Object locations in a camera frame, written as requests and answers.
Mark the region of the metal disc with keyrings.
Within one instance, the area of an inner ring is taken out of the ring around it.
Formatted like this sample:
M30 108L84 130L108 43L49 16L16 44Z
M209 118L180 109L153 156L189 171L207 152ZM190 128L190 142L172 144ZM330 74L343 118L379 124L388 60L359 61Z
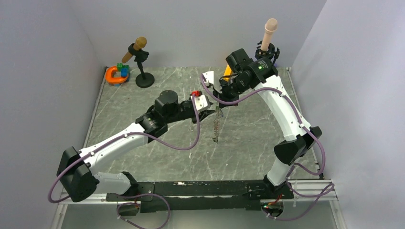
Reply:
M212 137L212 139L215 143L219 142L219 128L220 128L220 122L221 122L222 117L223 117L223 112L222 112L220 106L217 105L215 107L215 119L213 121L213 137Z

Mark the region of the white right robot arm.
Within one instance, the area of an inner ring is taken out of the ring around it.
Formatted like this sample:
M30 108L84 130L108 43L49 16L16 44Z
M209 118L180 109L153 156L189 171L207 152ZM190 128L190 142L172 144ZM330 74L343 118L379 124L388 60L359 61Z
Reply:
M240 95L252 90L246 98L258 94L276 118L284 140L274 147L276 159L264 177L264 194L276 198L282 192L296 160L304 156L321 136L318 126L302 116L292 102L278 71L272 54L257 54L256 60L249 58L244 49L232 52L226 58L230 74L216 77L213 72L203 75L206 86L213 88L213 95L220 108L238 105Z

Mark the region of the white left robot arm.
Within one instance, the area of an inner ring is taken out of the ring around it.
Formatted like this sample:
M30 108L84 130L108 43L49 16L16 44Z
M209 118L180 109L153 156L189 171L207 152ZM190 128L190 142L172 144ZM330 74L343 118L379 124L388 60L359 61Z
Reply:
M132 149L157 141L173 149L181 150L159 139L168 131L168 124L191 119L194 124L214 113L213 105L201 91L194 91L188 100L178 101L175 91L159 94L146 113L121 132L93 146L76 150L64 150L57 170L59 181L73 202L81 202L92 194L115 193L124 200L132 200L138 191L138 183L129 172L104 173L102 167Z

